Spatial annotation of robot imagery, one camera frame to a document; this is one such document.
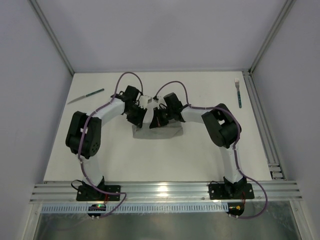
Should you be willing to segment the grey cloth napkin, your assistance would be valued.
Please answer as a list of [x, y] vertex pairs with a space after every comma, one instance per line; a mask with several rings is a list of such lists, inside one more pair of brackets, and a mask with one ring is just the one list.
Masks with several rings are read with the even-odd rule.
[[142, 127], [132, 126], [134, 139], [165, 140], [183, 135], [184, 130], [180, 122], [169, 123], [166, 126], [150, 128], [150, 122], [144, 122]]

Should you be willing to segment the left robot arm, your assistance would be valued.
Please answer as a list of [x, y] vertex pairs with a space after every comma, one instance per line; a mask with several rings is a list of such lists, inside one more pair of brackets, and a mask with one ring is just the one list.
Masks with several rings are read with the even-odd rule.
[[102, 201], [106, 192], [111, 193], [111, 201], [120, 199], [121, 188], [107, 186], [100, 171], [97, 153], [102, 145], [102, 127], [115, 117], [126, 115], [129, 123], [141, 128], [151, 102], [150, 96], [143, 95], [129, 85], [125, 91], [115, 93], [106, 104], [92, 113], [77, 111], [72, 115], [65, 144], [78, 157], [83, 174], [81, 185], [76, 188], [77, 201]]

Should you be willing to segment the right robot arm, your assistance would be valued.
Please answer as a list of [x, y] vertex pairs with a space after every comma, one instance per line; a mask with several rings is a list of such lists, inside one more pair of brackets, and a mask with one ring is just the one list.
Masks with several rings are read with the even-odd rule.
[[224, 192], [229, 198], [239, 197], [247, 184], [241, 173], [237, 143], [240, 140], [241, 126], [223, 103], [215, 107], [183, 105], [175, 93], [163, 98], [164, 103], [153, 109], [150, 129], [165, 127], [169, 121], [204, 124], [212, 142], [219, 148], [223, 166]]

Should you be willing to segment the left controller board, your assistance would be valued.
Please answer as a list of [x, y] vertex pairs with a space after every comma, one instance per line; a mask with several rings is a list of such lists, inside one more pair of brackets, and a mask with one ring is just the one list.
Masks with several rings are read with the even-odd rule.
[[87, 215], [91, 220], [100, 219], [107, 213], [107, 207], [105, 203], [95, 203], [88, 207]]

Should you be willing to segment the controller board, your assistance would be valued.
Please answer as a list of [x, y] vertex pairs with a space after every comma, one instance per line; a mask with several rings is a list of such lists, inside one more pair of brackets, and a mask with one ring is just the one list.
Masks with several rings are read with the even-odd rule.
[[95, 203], [88, 207], [87, 215], [91, 220], [100, 219], [107, 213], [107, 207], [105, 203]]
[[239, 218], [245, 211], [243, 202], [230, 202], [227, 204], [227, 215], [229, 217]]

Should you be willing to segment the right controller board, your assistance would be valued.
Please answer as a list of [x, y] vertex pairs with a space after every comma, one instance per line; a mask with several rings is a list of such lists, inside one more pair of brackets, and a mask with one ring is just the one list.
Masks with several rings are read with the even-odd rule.
[[229, 217], [239, 218], [245, 211], [243, 202], [230, 202], [227, 204], [227, 215]]

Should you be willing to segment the aluminium front rail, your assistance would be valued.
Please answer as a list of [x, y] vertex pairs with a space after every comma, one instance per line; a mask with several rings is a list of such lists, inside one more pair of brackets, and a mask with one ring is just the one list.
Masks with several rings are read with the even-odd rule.
[[[301, 201], [302, 193], [295, 181], [261, 181], [269, 201]], [[126, 202], [210, 202], [208, 182], [108, 182], [119, 185], [127, 194]], [[67, 181], [36, 184], [31, 203], [69, 203], [76, 201], [77, 192]]]

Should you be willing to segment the aluminium rail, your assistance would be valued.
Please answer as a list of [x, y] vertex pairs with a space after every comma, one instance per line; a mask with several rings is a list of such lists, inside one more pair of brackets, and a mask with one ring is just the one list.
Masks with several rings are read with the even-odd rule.
[[253, 76], [249, 70], [243, 71], [242, 75], [257, 123], [263, 150], [266, 155], [271, 179], [274, 181], [286, 181], [287, 179], [280, 163], [280, 156], [271, 134], [270, 127], [267, 123], [266, 115], [264, 113]]
[[[261, 181], [269, 201], [301, 201], [302, 193], [295, 181]], [[210, 202], [208, 182], [108, 182], [119, 185], [127, 194], [126, 202]], [[69, 203], [76, 201], [77, 192], [67, 181], [36, 184], [31, 203]]]

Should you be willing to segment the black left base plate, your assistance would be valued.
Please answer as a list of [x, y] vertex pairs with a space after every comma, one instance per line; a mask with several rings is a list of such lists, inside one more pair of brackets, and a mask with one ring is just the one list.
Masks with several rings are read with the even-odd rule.
[[120, 185], [105, 185], [104, 183], [101, 186], [98, 186], [104, 192], [95, 190], [91, 185], [82, 184], [77, 189], [76, 200], [78, 202], [92, 202], [92, 201], [108, 201], [108, 202], [117, 202], [120, 200], [119, 192], [121, 191]]

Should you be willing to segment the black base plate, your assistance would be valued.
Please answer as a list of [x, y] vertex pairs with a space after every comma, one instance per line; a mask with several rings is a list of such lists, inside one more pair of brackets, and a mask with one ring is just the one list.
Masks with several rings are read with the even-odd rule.
[[246, 181], [236, 183], [212, 181], [208, 185], [208, 194], [211, 200], [252, 200], [255, 198], [252, 185]]
[[105, 185], [104, 183], [101, 186], [98, 186], [104, 192], [95, 190], [91, 185], [82, 184], [77, 189], [76, 200], [78, 202], [92, 202], [92, 201], [108, 201], [108, 202], [117, 202], [120, 200], [119, 192], [121, 191], [120, 185]]

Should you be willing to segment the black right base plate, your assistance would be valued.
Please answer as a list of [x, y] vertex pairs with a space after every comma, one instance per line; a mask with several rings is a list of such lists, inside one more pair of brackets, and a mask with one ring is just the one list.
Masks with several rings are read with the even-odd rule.
[[208, 185], [208, 194], [211, 200], [252, 200], [255, 198], [252, 185], [246, 181], [236, 183], [212, 181]]

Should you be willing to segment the aluminium right side rail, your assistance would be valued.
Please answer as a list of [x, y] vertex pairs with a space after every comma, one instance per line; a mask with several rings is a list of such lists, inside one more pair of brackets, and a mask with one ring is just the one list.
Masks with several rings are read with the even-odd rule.
[[263, 150], [266, 155], [271, 179], [274, 181], [286, 181], [287, 179], [280, 163], [280, 156], [271, 134], [270, 127], [267, 123], [266, 115], [264, 113], [253, 76], [249, 70], [243, 71], [242, 75], [257, 123]]

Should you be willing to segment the left corner frame post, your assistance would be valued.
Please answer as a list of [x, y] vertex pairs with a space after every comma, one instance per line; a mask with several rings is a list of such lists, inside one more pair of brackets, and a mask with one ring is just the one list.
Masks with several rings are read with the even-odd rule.
[[68, 72], [71, 76], [74, 76], [75, 71], [72, 67], [65, 51], [63, 50], [53, 28], [51, 27], [47, 17], [45, 16], [40, 4], [36, 0], [28, 0], [27, 1], [32, 8], [35, 16], [38, 18], [40, 24], [42, 25], [43, 29], [45, 30], [47, 36], [49, 37], [51, 43], [53, 44], [56, 52], [58, 53], [59, 57], [63, 61], [65, 67], [67, 68]]

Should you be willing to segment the corner frame post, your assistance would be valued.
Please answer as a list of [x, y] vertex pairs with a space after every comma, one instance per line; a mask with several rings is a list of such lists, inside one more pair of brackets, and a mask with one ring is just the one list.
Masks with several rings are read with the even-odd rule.
[[258, 67], [259, 63], [261, 62], [262, 58], [264, 57], [265, 53], [271, 46], [273, 40], [275, 39], [277, 33], [281, 29], [282, 25], [284, 24], [286, 18], [288, 17], [291, 9], [295, 5], [296, 0], [285, 0], [283, 6], [281, 7], [279, 13], [277, 14], [270, 30], [268, 31], [265, 39], [261, 47], [259, 48], [251, 67], [249, 68], [248, 72], [252, 75], [256, 68]]
[[47, 36], [49, 37], [51, 43], [53, 44], [56, 52], [58, 53], [59, 57], [63, 61], [65, 67], [67, 68], [68, 72], [71, 76], [74, 76], [75, 71], [72, 67], [65, 51], [63, 50], [53, 28], [51, 27], [47, 17], [45, 16], [40, 4], [36, 0], [28, 0], [27, 1], [32, 8], [35, 16], [38, 18], [40, 24], [42, 25], [43, 29], [45, 30]]

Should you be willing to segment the right corner frame post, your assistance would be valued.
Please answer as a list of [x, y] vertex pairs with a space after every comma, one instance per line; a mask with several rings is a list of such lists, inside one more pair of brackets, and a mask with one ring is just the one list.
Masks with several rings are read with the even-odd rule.
[[259, 48], [251, 67], [249, 68], [248, 72], [252, 75], [256, 68], [258, 67], [259, 63], [261, 62], [262, 58], [264, 57], [265, 53], [271, 46], [273, 40], [275, 39], [277, 33], [281, 29], [282, 25], [284, 24], [286, 18], [288, 17], [291, 9], [295, 5], [296, 0], [285, 0], [283, 6], [281, 7], [279, 13], [277, 14], [270, 30], [268, 31], [265, 39], [261, 47]]

